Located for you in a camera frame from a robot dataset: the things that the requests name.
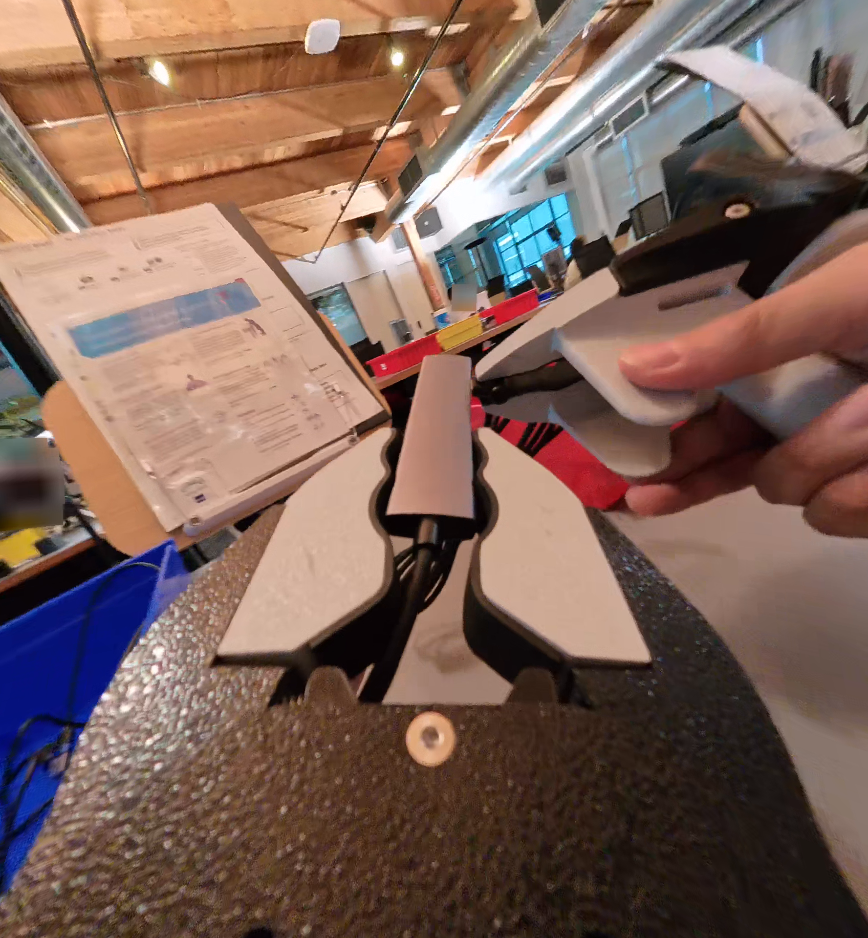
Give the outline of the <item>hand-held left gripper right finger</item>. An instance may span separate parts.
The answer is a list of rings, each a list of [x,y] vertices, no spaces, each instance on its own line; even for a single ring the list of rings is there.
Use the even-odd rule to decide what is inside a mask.
[[[512,684],[523,670],[647,669],[651,651],[581,500],[492,430],[478,430],[485,500],[465,590],[465,640]]]

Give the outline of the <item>blue plastic bin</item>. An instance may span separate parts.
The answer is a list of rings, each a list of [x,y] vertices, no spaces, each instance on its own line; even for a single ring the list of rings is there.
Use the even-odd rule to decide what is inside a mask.
[[[0,627],[0,898],[100,698],[189,581],[168,541]]]

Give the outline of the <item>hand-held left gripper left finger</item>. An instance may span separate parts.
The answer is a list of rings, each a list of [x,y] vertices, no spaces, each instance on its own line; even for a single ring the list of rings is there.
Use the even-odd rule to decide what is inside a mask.
[[[288,500],[217,648],[217,663],[332,666],[380,656],[393,615],[393,546],[378,510],[396,434],[378,430]]]

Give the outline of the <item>ribbed silver ceiling duct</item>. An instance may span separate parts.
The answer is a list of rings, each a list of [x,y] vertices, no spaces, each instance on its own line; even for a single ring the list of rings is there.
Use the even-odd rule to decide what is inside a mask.
[[[0,172],[58,233],[79,233],[91,221],[0,92]]]

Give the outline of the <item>grey usb hub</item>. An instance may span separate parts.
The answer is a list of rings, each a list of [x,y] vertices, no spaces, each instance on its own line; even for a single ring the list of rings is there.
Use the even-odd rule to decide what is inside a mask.
[[[426,358],[401,434],[396,437],[393,483],[383,526],[410,546],[394,559],[393,626],[381,657],[359,694],[361,702],[386,697],[416,620],[440,595],[459,546],[475,533],[472,362]]]

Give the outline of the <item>person's right hand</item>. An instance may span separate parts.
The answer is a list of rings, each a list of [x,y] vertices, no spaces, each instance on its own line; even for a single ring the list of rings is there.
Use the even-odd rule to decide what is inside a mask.
[[[694,391],[816,354],[868,376],[868,243],[743,310],[627,350],[620,368],[643,388]],[[868,382],[782,443],[721,400],[673,431],[668,468],[629,482],[625,501],[662,517],[746,488],[801,509],[822,534],[868,538]]]

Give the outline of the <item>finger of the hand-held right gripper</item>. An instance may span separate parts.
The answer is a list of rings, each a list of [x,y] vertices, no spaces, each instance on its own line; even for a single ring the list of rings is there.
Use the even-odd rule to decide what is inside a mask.
[[[581,380],[554,347],[560,329],[619,294],[608,268],[582,279],[535,312],[509,333],[475,366],[475,398],[481,402],[512,402],[563,390]]]
[[[711,409],[719,393],[641,388],[621,372],[622,355],[631,347],[669,341],[751,301],[734,283],[677,283],[608,299],[557,327],[552,350],[580,380],[552,395],[548,420],[616,475],[643,478],[664,471],[672,460],[672,429]]]

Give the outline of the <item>red plastic bin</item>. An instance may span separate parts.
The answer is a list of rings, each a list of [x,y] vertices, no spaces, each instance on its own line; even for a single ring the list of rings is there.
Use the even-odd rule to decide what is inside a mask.
[[[476,398],[472,402],[472,427],[475,430],[491,428],[514,448],[542,442],[543,446],[537,452],[527,450],[526,454],[555,475],[586,509],[607,511],[622,505],[628,490],[627,483],[566,432],[560,431],[550,438],[542,426],[533,427],[516,419],[488,417]]]

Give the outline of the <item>red storage crate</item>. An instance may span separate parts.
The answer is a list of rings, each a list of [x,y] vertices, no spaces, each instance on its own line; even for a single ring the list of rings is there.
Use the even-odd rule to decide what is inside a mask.
[[[381,379],[420,365],[424,358],[439,355],[441,352],[439,339],[435,335],[425,336],[389,353],[371,358],[367,367],[375,378]]]
[[[495,304],[488,309],[478,311],[484,328],[490,329],[513,322],[540,307],[540,297],[533,288]]]

